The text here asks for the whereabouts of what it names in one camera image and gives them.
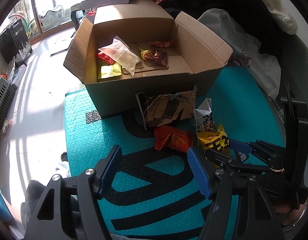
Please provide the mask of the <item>yellow black snack packet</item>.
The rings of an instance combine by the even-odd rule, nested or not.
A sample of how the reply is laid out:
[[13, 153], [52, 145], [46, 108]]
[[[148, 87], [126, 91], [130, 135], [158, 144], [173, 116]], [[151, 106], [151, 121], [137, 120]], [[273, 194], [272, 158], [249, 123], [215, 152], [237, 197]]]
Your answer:
[[214, 150], [230, 157], [229, 137], [222, 124], [219, 124], [216, 130], [208, 128], [207, 131], [203, 131], [199, 125], [196, 125], [196, 134], [206, 159], [207, 150]]

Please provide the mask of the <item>dark brown candy wrapper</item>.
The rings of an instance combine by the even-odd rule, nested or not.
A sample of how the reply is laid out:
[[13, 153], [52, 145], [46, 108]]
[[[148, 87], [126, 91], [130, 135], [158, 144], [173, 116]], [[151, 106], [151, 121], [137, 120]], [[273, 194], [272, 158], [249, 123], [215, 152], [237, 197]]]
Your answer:
[[151, 62], [155, 64], [161, 64], [168, 67], [168, 54], [162, 50], [155, 50], [153, 57], [151, 57]]

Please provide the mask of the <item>blue plastic bag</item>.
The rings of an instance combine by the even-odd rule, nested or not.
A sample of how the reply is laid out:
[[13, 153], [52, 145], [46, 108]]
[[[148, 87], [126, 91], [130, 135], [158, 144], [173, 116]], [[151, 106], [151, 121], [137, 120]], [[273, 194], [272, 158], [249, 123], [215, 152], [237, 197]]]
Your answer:
[[9, 222], [12, 220], [12, 215], [8, 209], [8, 207], [5, 204], [5, 201], [3, 200], [3, 197], [0, 193], [0, 219], [3, 222]]

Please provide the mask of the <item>white red snack packet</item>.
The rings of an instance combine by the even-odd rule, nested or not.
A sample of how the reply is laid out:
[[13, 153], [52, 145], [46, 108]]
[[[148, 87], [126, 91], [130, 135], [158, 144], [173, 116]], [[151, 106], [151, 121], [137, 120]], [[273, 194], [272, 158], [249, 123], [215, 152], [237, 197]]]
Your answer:
[[196, 132], [212, 132], [215, 122], [211, 108], [211, 98], [206, 98], [197, 109], [194, 109]]

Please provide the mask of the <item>yellow green snack packet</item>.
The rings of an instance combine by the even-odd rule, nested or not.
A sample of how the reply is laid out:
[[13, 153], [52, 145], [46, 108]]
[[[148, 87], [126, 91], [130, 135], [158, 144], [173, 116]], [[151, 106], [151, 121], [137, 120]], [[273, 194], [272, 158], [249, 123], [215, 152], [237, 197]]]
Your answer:
[[99, 66], [98, 79], [109, 79], [121, 76], [121, 65], [115, 62], [113, 65], [101, 64]]

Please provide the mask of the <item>teal mat with black letters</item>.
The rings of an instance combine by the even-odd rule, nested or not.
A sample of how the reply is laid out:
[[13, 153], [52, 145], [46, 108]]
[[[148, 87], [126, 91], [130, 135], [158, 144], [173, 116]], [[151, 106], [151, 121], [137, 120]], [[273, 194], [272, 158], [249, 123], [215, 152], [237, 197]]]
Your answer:
[[[223, 68], [207, 96], [215, 123], [231, 139], [285, 144], [266, 96], [245, 68]], [[73, 176], [94, 167], [112, 146], [122, 149], [121, 168], [99, 201], [110, 232], [147, 239], [198, 237], [210, 201], [201, 195], [185, 153], [155, 150], [153, 138], [131, 135], [120, 116], [101, 119], [87, 90], [66, 94], [65, 133]]]

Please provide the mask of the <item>purple flat box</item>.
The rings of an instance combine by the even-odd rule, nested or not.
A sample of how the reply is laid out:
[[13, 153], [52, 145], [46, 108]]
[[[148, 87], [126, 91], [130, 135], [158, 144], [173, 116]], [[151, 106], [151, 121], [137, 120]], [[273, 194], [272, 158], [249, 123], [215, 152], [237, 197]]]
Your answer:
[[116, 4], [128, 4], [130, 0], [84, 0], [80, 3], [78, 10], [104, 7]]

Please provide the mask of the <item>black radiator heater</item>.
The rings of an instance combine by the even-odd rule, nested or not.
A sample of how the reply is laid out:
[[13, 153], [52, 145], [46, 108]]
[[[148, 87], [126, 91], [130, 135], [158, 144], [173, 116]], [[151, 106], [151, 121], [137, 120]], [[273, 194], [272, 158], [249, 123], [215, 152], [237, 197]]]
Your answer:
[[0, 52], [7, 63], [15, 59], [16, 66], [24, 64], [33, 52], [20, 19], [13, 20], [0, 34]]

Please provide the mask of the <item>beige seaweed cracker packet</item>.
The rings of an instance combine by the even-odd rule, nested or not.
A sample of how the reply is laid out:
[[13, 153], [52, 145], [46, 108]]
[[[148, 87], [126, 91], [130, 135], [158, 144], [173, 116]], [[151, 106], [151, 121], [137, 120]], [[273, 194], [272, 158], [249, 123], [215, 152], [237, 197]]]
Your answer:
[[165, 94], [136, 94], [145, 130], [192, 119], [196, 103], [196, 86], [190, 90]]

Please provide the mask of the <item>clear plastic zip bag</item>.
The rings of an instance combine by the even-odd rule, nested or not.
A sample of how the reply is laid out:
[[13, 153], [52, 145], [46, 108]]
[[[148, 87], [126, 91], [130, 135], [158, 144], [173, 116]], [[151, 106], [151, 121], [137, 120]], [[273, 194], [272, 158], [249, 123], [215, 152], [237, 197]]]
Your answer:
[[113, 38], [110, 45], [98, 50], [119, 63], [132, 76], [135, 74], [136, 64], [141, 63], [140, 57], [118, 36]]

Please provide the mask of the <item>red orange snack wrapper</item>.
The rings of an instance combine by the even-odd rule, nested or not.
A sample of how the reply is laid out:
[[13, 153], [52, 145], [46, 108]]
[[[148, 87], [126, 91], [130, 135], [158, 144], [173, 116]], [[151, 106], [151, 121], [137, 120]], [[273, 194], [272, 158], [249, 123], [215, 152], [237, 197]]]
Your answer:
[[159, 47], [159, 48], [169, 48], [172, 46], [174, 43], [174, 40], [171, 41], [155, 41], [151, 42], [151, 45], [154, 47]]

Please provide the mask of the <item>yellow wrapped lollipop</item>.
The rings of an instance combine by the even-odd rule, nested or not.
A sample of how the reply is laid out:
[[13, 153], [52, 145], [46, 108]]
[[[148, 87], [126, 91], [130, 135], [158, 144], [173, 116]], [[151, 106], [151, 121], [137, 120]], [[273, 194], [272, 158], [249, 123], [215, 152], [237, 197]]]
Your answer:
[[142, 49], [138, 48], [140, 50], [140, 56], [144, 61], [151, 60], [153, 58], [153, 53], [149, 49]]

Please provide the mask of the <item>black clothing pile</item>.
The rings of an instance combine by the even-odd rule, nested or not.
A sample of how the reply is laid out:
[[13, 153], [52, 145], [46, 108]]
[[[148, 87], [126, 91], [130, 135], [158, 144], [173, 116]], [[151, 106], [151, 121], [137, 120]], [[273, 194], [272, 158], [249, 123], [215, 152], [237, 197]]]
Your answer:
[[261, 42], [262, 52], [274, 56], [285, 51], [290, 38], [275, 22], [262, 0], [166, 0], [161, 6], [173, 18], [181, 11], [199, 19], [209, 9], [225, 10], [246, 33]]

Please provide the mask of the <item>brown cardboard box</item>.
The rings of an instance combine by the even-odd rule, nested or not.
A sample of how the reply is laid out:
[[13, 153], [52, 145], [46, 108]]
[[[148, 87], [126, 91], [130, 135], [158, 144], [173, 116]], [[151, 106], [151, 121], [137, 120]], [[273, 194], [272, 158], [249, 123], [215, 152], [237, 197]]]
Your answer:
[[83, 20], [64, 66], [87, 91], [101, 117], [123, 113], [136, 94], [205, 94], [232, 48], [185, 12], [176, 18], [152, 0], [97, 9]]

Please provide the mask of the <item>white plastic shopping bag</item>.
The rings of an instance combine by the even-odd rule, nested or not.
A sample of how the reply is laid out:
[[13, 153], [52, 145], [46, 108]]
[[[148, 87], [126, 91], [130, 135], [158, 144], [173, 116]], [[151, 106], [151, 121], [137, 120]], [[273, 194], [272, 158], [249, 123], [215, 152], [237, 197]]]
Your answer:
[[246, 33], [225, 10], [209, 9], [198, 21], [231, 46], [233, 64], [247, 68], [262, 90], [275, 100], [281, 81], [281, 68], [277, 58], [259, 53], [261, 43], [258, 39]]

